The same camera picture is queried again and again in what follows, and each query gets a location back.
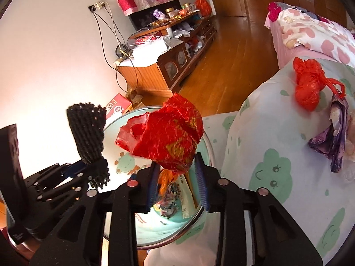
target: screw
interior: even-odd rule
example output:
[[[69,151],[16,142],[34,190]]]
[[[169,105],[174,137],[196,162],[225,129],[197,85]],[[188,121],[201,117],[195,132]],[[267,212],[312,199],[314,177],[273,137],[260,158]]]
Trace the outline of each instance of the screw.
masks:
[[[269,194],[269,190],[266,189],[266,188],[260,188],[260,189],[258,190],[258,193],[259,193],[259,195],[267,196],[267,195]]]
[[[135,186],[137,186],[139,183],[138,183],[138,181],[137,180],[129,180],[128,182],[127,182],[127,186],[128,187],[135,187]]]
[[[218,184],[221,185],[221,186],[227,186],[229,184],[229,181],[225,178],[220,178],[218,180]]]
[[[95,189],[90,189],[89,191],[86,192],[86,195],[89,197],[94,197],[97,195],[97,190]]]

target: purple snack bag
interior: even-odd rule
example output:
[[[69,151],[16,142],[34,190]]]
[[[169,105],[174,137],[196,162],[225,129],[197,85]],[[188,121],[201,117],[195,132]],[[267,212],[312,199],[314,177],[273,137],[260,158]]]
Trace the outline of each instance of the purple snack bag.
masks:
[[[331,125],[308,141],[308,146],[331,160],[331,171],[339,172],[343,165],[347,138],[347,100],[333,94],[331,99]]]

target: cabinet door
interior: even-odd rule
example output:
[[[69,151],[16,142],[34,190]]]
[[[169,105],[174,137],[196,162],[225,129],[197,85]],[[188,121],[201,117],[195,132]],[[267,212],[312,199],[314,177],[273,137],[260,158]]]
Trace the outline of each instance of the cabinet door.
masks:
[[[158,66],[166,84],[171,87],[189,63],[185,43],[182,43],[158,58]]]

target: crumpled wrapper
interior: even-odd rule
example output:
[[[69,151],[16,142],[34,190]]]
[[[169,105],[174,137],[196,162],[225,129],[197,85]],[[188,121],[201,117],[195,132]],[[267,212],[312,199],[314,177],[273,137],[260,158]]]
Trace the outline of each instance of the crumpled wrapper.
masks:
[[[345,141],[347,139],[346,99],[333,95],[331,99],[331,125],[308,141],[308,145],[331,160],[331,171],[339,172],[343,165]]]
[[[163,107],[128,120],[116,145],[131,155],[151,159],[178,174],[187,172],[203,135],[202,117],[196,107],[175,93]]]

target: orange wrapper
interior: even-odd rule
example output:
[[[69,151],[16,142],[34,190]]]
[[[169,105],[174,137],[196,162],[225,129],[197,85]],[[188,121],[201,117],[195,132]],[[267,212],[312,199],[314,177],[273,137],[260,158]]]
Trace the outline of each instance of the orange wrapper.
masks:
[[[131,155],[151,159],[177,174],[186,173],[203,135],[202,117],[196,107],[175,93],[163,107],[128,120],[116,145]]]

